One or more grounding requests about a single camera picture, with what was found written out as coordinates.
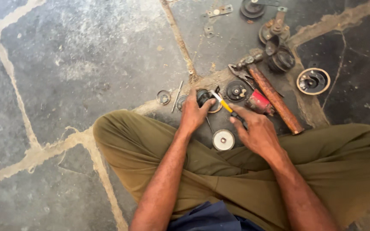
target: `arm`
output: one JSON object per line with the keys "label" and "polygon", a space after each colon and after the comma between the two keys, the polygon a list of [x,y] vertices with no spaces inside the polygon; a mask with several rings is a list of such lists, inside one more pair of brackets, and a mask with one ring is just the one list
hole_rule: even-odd
{"label": "arm", "polygon": [[264,115],[230,105],[248,123],[248,131],[242,123],[231,117],[245,146],[263,157],[273,170],[281,189],[289,222],[296,231],[339,231],[335,220],[296,170],[286,151],[279,145],[272,122]]}
{"label": "arm", "polygon": [[130,226],[131,231],[167,229],[181,181],[186,148],[192,133],[204,122],[208,109],[214,103],[215,100],[210,99],[199,108],[196,90],[189,92],[179,128],[138,203]]}

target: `blue shirt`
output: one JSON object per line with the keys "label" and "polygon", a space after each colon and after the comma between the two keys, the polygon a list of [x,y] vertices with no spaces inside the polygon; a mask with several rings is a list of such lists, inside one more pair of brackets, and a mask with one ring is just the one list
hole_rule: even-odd
{"label": "blue shirt", "polygon": [[232,215],[223,201],[207,201],[171,221],[167,231],[264,231],[252,221]]}

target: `olive green pants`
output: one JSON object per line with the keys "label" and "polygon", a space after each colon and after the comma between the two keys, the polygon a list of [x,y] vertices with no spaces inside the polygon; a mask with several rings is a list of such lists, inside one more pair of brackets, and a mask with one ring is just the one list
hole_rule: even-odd
{"label": "olive green pants", "polygon": [[[175,131],[129,111],[105,114],[93,128],[99,149],[137,202]],[[330,126],[279,140],[342,227],[370,208],[369,125]],[[191,140],[172,218],[203,202],[219,200],[231,213],[265,230],[290,229],[279,186],[264,159],[245,147],[216,152]]]}

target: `wooden hammer handle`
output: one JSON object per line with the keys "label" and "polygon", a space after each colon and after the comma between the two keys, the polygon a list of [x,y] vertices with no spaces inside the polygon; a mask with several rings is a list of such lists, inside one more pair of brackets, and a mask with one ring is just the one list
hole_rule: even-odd
{"label": "wooden hammer handle", "polygon": [[301,133],[304,128],[296,119],[295,115],[289,110],[278,92],[273,88],[269,80],[264,74],[256,67],[255,64],[248,65],[249,73],[254,78],[255,82],[259,85],[264,95],[268,98],[270,103],[275,107],[281,118],[284,120],[293,135]]}

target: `white pulley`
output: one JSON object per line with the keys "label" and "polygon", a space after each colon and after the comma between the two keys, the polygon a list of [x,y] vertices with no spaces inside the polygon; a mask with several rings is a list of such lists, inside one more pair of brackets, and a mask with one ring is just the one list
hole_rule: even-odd
{"label": "white pulley", "polygon": [[218,151],[231,150],[235,144],[234,134],[226,129],[218,130],[213,134],[212,144]]}

